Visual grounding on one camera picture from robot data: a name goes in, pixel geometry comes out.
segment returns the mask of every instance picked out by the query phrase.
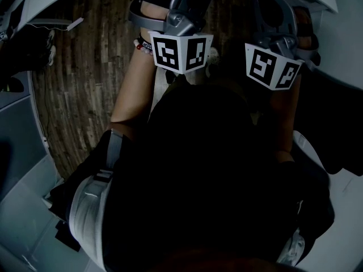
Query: floor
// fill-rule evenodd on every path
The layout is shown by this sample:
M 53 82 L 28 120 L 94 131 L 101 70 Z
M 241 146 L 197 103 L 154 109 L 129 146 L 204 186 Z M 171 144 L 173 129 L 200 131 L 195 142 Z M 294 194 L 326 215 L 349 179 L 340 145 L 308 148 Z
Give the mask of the floor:
M 128 0 L 61 0 L 47 10 L 55 18 L 85 19 L 70 32 L 56 31 L 54 65 L 33 72 L 40 121 L 64 178 L 107 128 L 138 35 L 128 6 Z M 204 32 L 214 34 L 222 56 L 231 49 L 244 54 L 252 17 L 251 0 L 213 0 Z

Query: wrist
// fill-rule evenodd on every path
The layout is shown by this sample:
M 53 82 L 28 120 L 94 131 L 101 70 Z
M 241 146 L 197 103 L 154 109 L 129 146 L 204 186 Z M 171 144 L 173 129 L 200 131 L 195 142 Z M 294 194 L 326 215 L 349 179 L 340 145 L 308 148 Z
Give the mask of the wrist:
M 141 28 L 141 31 L 140 31 L 140 34 L 141 34 L 141 37 L 147 41 L 148 43 L 151 43 L 151 37 L 149 35 L 149 31 L 148 29 L 146 28 Z
M 145 39 L 143 39 L 141 33 L 137 39 L 138 43 L 142 45 L 144 48 L 148 49 L 150 52 L 153 51 L 153 45 L 149 42 L 147 42 Z

